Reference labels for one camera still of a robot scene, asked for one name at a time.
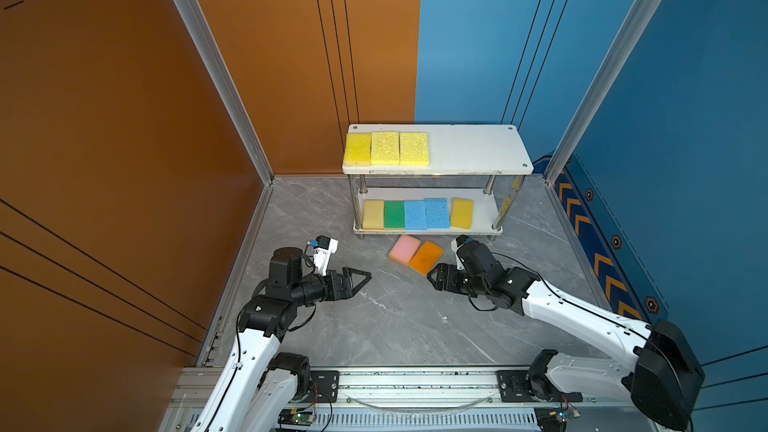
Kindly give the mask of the blue sponge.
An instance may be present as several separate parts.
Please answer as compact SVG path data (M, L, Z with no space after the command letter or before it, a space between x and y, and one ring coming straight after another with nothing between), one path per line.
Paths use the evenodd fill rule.
M446 198L425 199L424 204L426 227L428 230L444 230L451 228L450 212Z
M405 230L411 232L426 231L427 212L424 200L409 200L404 202Z

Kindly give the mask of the pale yellow sponge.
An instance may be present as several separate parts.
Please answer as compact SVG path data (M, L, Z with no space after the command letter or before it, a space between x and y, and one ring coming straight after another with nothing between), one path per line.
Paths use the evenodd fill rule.
M383 200L365 200L362 228L364 230L382 230L384 228L384 210L385 202Z

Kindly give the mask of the green sponge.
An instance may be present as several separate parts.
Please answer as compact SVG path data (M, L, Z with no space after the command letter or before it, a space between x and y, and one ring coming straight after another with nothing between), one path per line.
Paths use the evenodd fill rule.
M405 204L403 201L386 201L384 203L384 229L405 229Z

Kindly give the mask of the bright yellow sponge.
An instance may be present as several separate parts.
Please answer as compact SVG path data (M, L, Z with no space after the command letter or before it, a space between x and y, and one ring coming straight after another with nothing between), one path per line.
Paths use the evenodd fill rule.
M367 167L371 165L370 133L351 133L347 135L343 157L344 167Z

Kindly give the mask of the lime porous sponge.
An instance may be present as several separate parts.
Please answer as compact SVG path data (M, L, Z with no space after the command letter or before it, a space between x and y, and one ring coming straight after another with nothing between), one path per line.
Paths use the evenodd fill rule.
M374 166L399 165L400 134L396 131L373 132L370 160Z
M401 166L427 167L430 165L428 134L424 132L403 132L399 134Z

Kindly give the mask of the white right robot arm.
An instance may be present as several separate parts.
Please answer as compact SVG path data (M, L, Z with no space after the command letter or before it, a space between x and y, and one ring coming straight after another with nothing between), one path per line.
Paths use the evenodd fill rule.
M693 412L705 372L683 331L660 320L650 324L581 300L516 261L461 235L452 243L456 261L438 263L427 278L438 290L470 301L484 297L494 310L552 325L590 344L603 358L545 349L531 363L526 384L545 402L592 395L632 404L656 424L674 431L694 428Z

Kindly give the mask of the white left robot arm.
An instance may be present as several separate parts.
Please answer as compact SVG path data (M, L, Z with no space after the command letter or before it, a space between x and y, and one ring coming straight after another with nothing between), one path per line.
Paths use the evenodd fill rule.
M354 297L372 274L350 267L329 270L337 242L321 236L305 248L283 247L270 259L268 277L254 290L236 319L232 350L192 429L271 431L289 403L310 390L306 356L281 352L298 309Z

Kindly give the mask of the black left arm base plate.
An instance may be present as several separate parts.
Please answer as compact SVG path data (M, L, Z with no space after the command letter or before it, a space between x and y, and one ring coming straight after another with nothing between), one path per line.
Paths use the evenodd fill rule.
M337 401L340 385L340 371L311 368L305 385L299 386L299 402L312 403L320 395L322 403Z

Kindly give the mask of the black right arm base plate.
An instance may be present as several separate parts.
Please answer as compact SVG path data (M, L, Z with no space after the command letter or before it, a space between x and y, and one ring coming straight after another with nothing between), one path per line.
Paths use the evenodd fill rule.
M580 392L562 392L544 374L531 376L525 370L507 369L497 371L496 379L504 403L583 401Z

